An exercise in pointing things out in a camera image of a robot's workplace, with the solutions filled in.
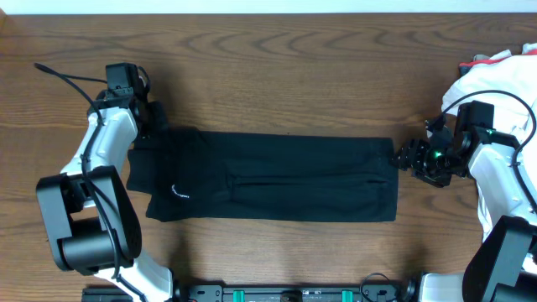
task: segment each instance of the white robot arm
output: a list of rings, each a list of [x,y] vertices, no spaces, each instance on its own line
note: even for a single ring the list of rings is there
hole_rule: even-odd
[[[411,167],[414,169],[414,177],[437,187],[449,185],[453,174],[472,177],[476,180],[482,197],[478,215],[487,240],[465,273],[424,275],[418,301],[500,301],[506,296],[508,298],[505,299],[512,300],[513,293],[507,291],[518,286],[520,269],[524,267],[524,273],[537,273],[532,256],[535,253],[532,238],[534,226],[537,226],[537,206],[534,201],[537,194],[526,173],[524,159],[519,156],[522,147],[533,137],[534,129],[519,144],[516,137],[493,129],[494,105],[476,101],[459,106],[455,135],[445,126],[445,112],[463,99],[481,93],[501,93],[517,99],[528,109],[535,125],[533,112],[517,96],[504,91],[479,91],[458,100],[440,117],[428,123],[429,142],[411,140],[394,157],[394,164],[400,169]],[[518,227],[524,231],[517,233]],[[516,234],[524,235],[513,239],[514,242],[508,242],[507,238],[517,238]],[[495,245],[498,241],[505,242],[505,246]],[[501,260],[505,258],[510,262],[502,263]],[[475,274],[475,267],[482,265],[483,259],[491,271]],[[470,282],[468,280],[475,283],[473,288],[465,288],[464,284]],[[498,284],[509,287],[497,289]],[[517,293],[522,297],[517,297],[520,300],[524,297],[529,297],[528,300],[537,299],[535,293],[526,293],[522,289],[517,289]]]
[[[37,185],[52,253],[61,269],[108,280],[133,301],[172,300],[172,273],[142,249],[138,218],[118,177],[129,146],[138,135],[156,127],[161,111],[158,103],[147,102],[149,85],[136,65],[108,65],[107,84],[101,94],[105,98],[92,103],[89,127],[73,159],[59,175],[43,178]],[[71,213],[96,206],[95,198],[101,206],[99,217],[70,218]],[[115,238],[109,236],[108,227]]]

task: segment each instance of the white cloth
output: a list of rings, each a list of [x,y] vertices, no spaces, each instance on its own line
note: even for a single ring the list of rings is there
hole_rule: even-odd
[[[536,49],[537,44],[525,44],[522,53],[528,54]],[[537,114],[537,75],[535,74],[537,71],[537,55],[512,55],[509,50],[504,50],[490,59],[503,58],[505,59],[498,63],[474,65],[468,73],[456,81],[446,92],[442,99],[442,111],[454,101],[469,93],[494,89],[511,92],[519,96]],[[458,105],[471,101],[486,102],[494,105],[493,126],[499,132],[513,134],[520,142],[528,137],[533,127],[528,111],[512,97],[488,93],[469,97]],[[456,115],[458,105],[454,106],[448,113]],[[519,161],[524,165],[534,186],[537,185],[537,160],[533,159],[535,156],[537,156],[537,138],[532,139],[522,150],[522,155],[519,156]],[[477,215],[483,226],[484,241],[493,229],[493,222],[479,186],[477,190],[479,193]]]

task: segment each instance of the wood grain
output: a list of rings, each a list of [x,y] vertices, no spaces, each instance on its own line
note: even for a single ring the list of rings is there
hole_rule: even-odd
[[[87,104],[32,66],[104,77],[118,61],[142,65],[175,125],[202,130],[391,137],[423,135],[474,54],[519,51],[534,14],[12,16],[0,35],[1,300],[80,298],[97,279],[61,272],[35,198],[86,131]],[[99,84],[81,84],[91,95]],[[128,176],[128,164],[123,171]],[[149,196],[129,192],[143,245],[181,281],[355,284],[372,272],[399,279],[463,270],[479,247],[477,192],[454,179],[439,190],[400,173],[390,223],[144,217]]]

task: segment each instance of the black cable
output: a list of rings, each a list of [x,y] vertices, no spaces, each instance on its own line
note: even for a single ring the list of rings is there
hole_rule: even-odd
[[[112,244],[112,250],[114,253],[114,273],[112,275],[112,279],[116,279],[119,274],[119,258],[120,255],[120,247],[119,243],[117,242],[117,236],[115,234],[115,231],[112,229],[112,225],[110,223],[110,220],[108,219],[107,213],[104,211],[104,208],[102,207],[101,201],[99,200],[96,193],[98,193],[102,199],[104,199],[108,205],[111,205],[111,201],[108,199],[108,197],[97,187],[89,176],[87,175],[86,171],[86,165],[89,163],[89,153],[91,152],[91,147],[93,146],[93,143],[95,142],[95,139],[97,135],[99,134],[102,126],[104,125],[102,114],[99,111],[99,108],[96,106],[95,102],[75,83],[73,83],[71,80],[69,80],[67,77],[62,75],[61,73],[58,73],[49,67],[45,65],[41,65],[39,63],[34,63],[35,68],[48,73],[53,76],[59,77],[61,80],[63,80],[65,83],[71,85],[75,90],[80,92],[80,94],[90,103],[90,106],[93,108],[97,115],[97,125],[95,127],[95,130],[90,136],[90,139],[88,140],[88,143],[86,145],[86,148],[84,149],[84,153],[81,155],[81,170],[82,170],[82,179],[84,180],[84,183],[86,184],[86,187],[90,193],[91,198],[93,199],[93,202],[95,202],[95,207],[97,208],[97,212],[99,213],[99,216],[102,218],[102,221],[105,225],[105,228],[107,229],[108,236],[110,237],[110,241]]]
[[[110,237],[110,241],[112,242],[112,251],[114,253],[114,273],[112,275],[112,279],[116,279],[117,275],[119,274],[119,243],[117,242],[117,236],[115,234],[115,231],[112,229],[112,225],[110,223],[110,220],[108,219],[107,213],[104,211],[104,208],[102,207],[101,201],[99,200],[98,196],[96,195],[96,192],[104,199],[108,205],[111,205],[111,201],[108,199],[108,197],[91,181],[89,176],[87,175],[86,166],[89,164],[89,154],[91,152],[91,147],[93,146],[93,143],[95,142],[95,139],[97,135],[99,134],[99,131],[101,130],[102,124],[97,123],[95,131],[90,136],[90,140],[87,142],[86,148],[84,149],[84,153],[81,156],[82,160],[82,179],[84,180],[84,183],[86,184],[86,187],[88,191],[90,192],[90,196],[95,202],[95,207],[97,208],[97,212],[102,218],[102,221],[104,222],[105,228],[107,229],[108,236]]]
[[[81,80],[81,81],[95,81],[95,82],[99,82],[99,83],[105,83],[105,84],[108,84],[107,81],[105,81],[105,80],[101,80],[101,79],[96,79],[96,78],[89,78],[89,77],[78,76],[78,75],[66,75],[66,74],[61,74],[61,75],[64,76],[64,77],[66,77],[66,78],[75,79],[75,80]]]
[[[524,108],[526,108],[526,110],[529,113],[529,117],[531,118],[531,122],[533,123],[533,127],[531,128],[531,132],[529,133],[529,136],[519,145],[518,148],[516,148],[514,150],[513,157],[511,158],[511,167],[513,167],[514,176],[516,177],[517,181],[519,182],[520,187],[522,188],[522,191],[526,194],[526,197],[528,198],[528,201],[531,204],[531,208],[533,209],[534,214],[537,215],[537,203],[535,203],[534,197],[531,195],[531,192],[529,192],[528,187],[526,186],[526,184],[524,183],[524,180],[522,179],[522,175],[520,174],[520,171],[519,171],[520,162],[517,161],[517,157],[519,156],[520,151],[522,151],[522,148],[526,144],[528,144],[528,142],[531,140],[531,138],[533,138],[533,136],[535,135],[535,128],[537,127],[537,125],[535,123],[535,114],[534,114],[533,110],[531,110],[531,107],[528,104],[526,104],[526,102],[524,102],[520,97],[515,96],[513,93],[507,92],[507,91],[500,91],[500,90],[476,91],[476,92],[469,93],[469,94],[459,98],[458,100],[454,101],[450,106],[448,106],[442,112],[442,114],[440,116],[435,118],[435,120],[433,121],[433,123],[431,123],[431,125],[434,124],[436,121],[438,121],[438,119],[440,119],[444,115],[446,115],[446,113],[450,109],[452,109],[456,104],[460,103],[461,101],[467,99],[470,96],[476,96],[476,95],[480,95],[480,94],[484,94],[484,93],[498,93],[498,94],[503,94],[505,96],[511,96],[513,99],[519,101],[524,106]]]
[[[118,281],[120,284],[123,284],[125,288],[135,293],[140,298],[141,302],[147,302],[147,298],[145,297],[145,294],[143,294],[141,291],[135,288],[132,284],[124,280],[121,276],[117,276],[116,281]]]
[[[99,111],[99,108],[97,108],[97,106],[95,105],[95,102],[79,86],[77,86],[71,80],[67,79],[61,73],[51,70],[49,67],[45,65],[42,65],[40,63],[34,63],[34,67],[45,73],[48,73],[49,75],[59,77],[62,81],[69,84],[71,87],[75,88],[75,90],[78,91],[78,93],[82,94],[82,96],[90,103],[91,108],[93,108],[93,111],[95,111],[95,113],[97,114],[97,121],[102,122],[102,115],[101,115],[101,112]]]
[[[369,278],[371,278],[372,276],[381,276],[381,277],[384,277],[386,280],[388,280],[388,283],[389,283],[390,285],[392,285],[392,287],[395,289],[395,295],[394,295],[395,298],[390,299],[390,300],[386,300],[386,302],[394,302],[394,301],[396,301],[396,300],[398,299],[398,297],[399,297],[399,289],[398,289],[395,285],[393,285],[393,284],[392,284],[392,281],[391,281],[388,277],[386,277],[386,275],[384,275],[383,273],[370,273],[370,274],[369,274],[369,275],[362,281],[362,283],[360,284],[360,295],[362,296],[362,298],[364,298],[364,299],[365,299],[366,301],[368,301],[368,302],[376,302],[376,301],[373,301],[373,300],[369,299],[368,296],[365,295],[365,294],[363,293],[363,284],[365,284],[365,283],[369,280]]]

